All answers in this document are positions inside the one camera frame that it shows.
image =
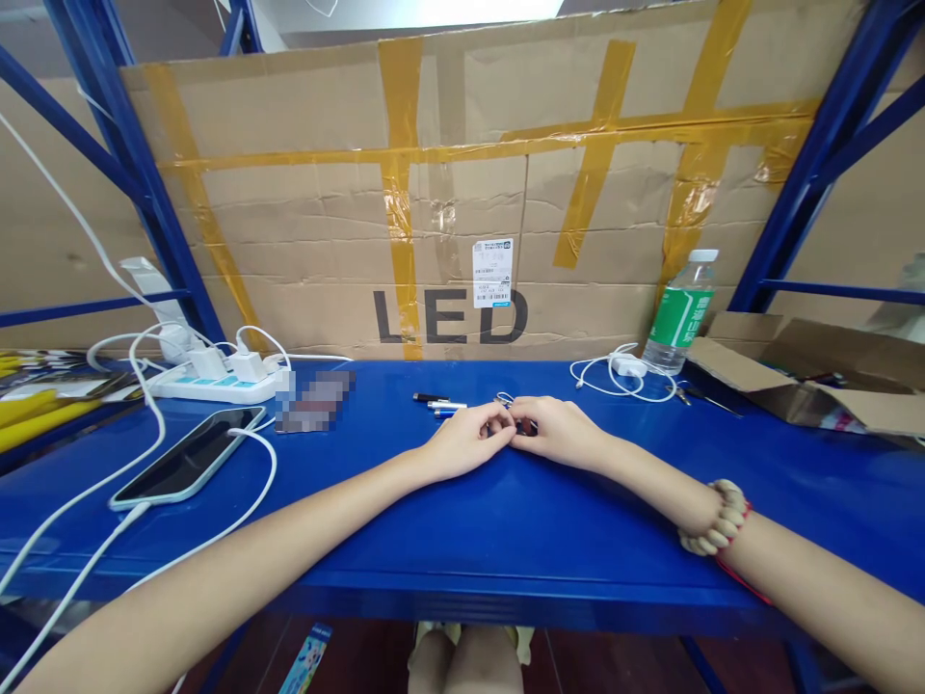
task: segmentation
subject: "bottle cap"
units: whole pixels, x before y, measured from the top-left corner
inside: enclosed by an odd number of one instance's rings
[[[713,262],[720,252],[716,249],[696,249],[687,256],[688,262]]]

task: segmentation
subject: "smartphone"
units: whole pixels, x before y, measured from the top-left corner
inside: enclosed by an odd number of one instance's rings
[[[109,500],[113,511],[142,501],[154,505],[183,501],[198,492],[246,438],[228,429],[253,429],[266,414],[264,407],[221,410],[203,421]]]

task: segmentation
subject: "green bottle label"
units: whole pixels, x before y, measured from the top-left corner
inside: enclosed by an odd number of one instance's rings
[[[666,287],[649,339],[672,347],[690,347],[712,298],[712,291]]]

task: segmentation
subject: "person's arm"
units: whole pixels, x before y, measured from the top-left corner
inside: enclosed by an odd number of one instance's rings
[[[485,463],[514,436],[513,425],[494,403],[459,411],[420,448],[276,511],[109,603],[49,651],[17,691],[167,690],[395,501]]]
[[[536,421],[514,448],[602,474],[692,535],[717,518],[720,496],[639,446],[601,431],[570,402],[517,398],[515,419]],[[921,692],[925,607],[785,527],[751,513],[723,561],[883,692]]]

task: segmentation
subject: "hand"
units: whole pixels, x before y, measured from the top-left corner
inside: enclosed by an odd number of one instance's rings
[[[431,439],[417,449],[431,482],[464,475],[504,448],[517,429],[514,418],[498,403],[456,410]]]
[[[526,434],[515,436],[511,446],[563,465],[601,472],[608,454],[621,442],[601,431],[573,402],[519,397],[508,412],[520,420]],[[539,427],[536,432],[533,422]]]

